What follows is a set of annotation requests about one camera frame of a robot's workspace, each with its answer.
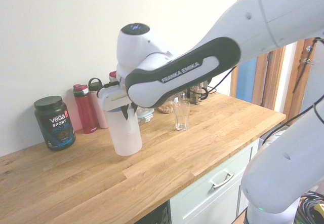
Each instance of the door hinge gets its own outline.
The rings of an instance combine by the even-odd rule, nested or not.
[[[268,53],[267,61],[270,62],[272,60],[272,53]]]

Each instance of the water bottle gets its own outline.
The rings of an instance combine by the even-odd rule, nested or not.
[[[74,85],[73,94],[84,133],[90,134],[95,132],[98,121],[91,104],[88,86],[80,84]]]
[[[89,80],[88,86],[89,86],[89,90],[90,90],[90,97],[91,97],[92,105],[93,105],[93,108],[95,109],[97,119],[99,122],[99,126],[102,129],[106,129],[106,128],[108,128],[108,124],[106,121],[105,113],[100,108],[100,106],[98,104],[99,98],[97,97],[97,91],[103,87],[101,80],[98,78],[92,78],[91,80]]]

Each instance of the black cable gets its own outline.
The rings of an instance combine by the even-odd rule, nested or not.
[[[235,66],[235,67],[233,67],[226,75],[225,75],[225,77],[223,78],[223,79],[221,79],[221,81],[217,84],[217,85],[215,85],[213,88],[212,88],[212,90],[215,90],[216,89],[216,87],[218,87],[225,79],[226,79],[226,77],[228,77],[229,76],[229,74],[230,73],[232,73],[232,71],[236,68],[237,66]]]
[[[314,48],[316,42],[317,42],[317,38],[315,38],[315,39],[313,40],[313,44],[312,44],[312,46],[310,46],[310,51],[308,52],[307,58],[306,58],[306,60],[305,60],[306,62],[309,60],[309,57],[310,57],[310,55],[311,55],[311,53],[312,53],[312,51],[313,51],[313,48]],[[295,93],[295,91],[296,91],[296,89],[297,89],[297,87],[298,87],[298,85],[299,85],[299,82],[300,82],[300,80],[301,80],[301,78],[302,78],[302,76],[303,76],[303,74],[304,74],[304,72],[305,72],[305,68],[306,68],[306,64],[307,64],[306,62],[304,62],[303,69],[302,69],[302,71],[301,71],[301,73],[300,73],[300,75],[299,75],[299,77],[298,77],[298,79],[297,79],[297,82],[296,82],[296,84],[295,84],[295,87],[294,87],[293,93]]]
[[[324,196],[317,192],[306,192],[301,196],[300,205],[297,208],[295,217],[299,223],[319,224],[323,222],[323,217],[319,215],[314,207],[317,204],[324,204]]]
[[[204,99],[206,99],[207,97],[208,97],[208,95],[210,95],[210,94],[213,94],[213,93],[215,93],[216,91],[217,91],[217,89],[216,89],[216,87],[218,87],[225,79],[226,79],[226,77],[228,77],[229,76],[229,74],[230,73],[232,73],[232,71],[236,68],[237,66],[235,66],[235,67],[233,67],[225,76],[224,76],[224,78],[223,79],[221,79],[221,81],[217,84],[217,85],[215,85],[214,87],[211,87],[211,86],[208,86],[208,87],[210,87],[211,89],[209,90],[209,91],[206,91],[206,93],[199,93],[199,92],[194,92],[194,91],[191,91],[191,90],[189,90],[191,93],[194,93],[194,94],[198,94],[198,95],[202,95],[202,96],[205,96],[204,97]]]
[[[291,121],[295,120],[296,118],[302,116],[303,114],[307,113],[309,110],[311,110],[312,108],[314,108],[314,105],[316,106],[317,104],[319,104],[320,101],[322,101],[324,99],[324,95],[321,96],[312,106],[308,107],[307,109],[305,109],[303,112],[301,112],[300,114],[294,116],[292,119],[288,120],[287,122],[285,122],[283,125],[281,125],[279,128],[275,129],[274,131],[272,131],[263,141],[262,144],[264,144],[271,135],[273,135],[275,132],[277,132],[278,130],[282,129],[284,126],[286,126],[288,123],[290,123]]]

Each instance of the white cabinet drawer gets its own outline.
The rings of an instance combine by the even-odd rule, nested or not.
[[[225,192],[212,201],[208,201],[207,205],[187,224],[231,224],[236,219],[239,186],[243,172]]]
[[[215,169],[198,179],[183,191],[170,199],[172,224],[184,224],[196,216],[202,209],[218,198],[235,182],[238,174],[244,171],[258,148],[259,139],[252,142],[240,152],[217,166]]]

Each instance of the black bottle cap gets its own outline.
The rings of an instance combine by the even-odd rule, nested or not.
[[[92,78],[89,80],[88,87],[90,91],[99,91],[103,87],[103,85],[100,79]]]
[[[62,105],[63,100],[60,96],[48,96],[34,102],[34,107],[38,110],[51,110]]]

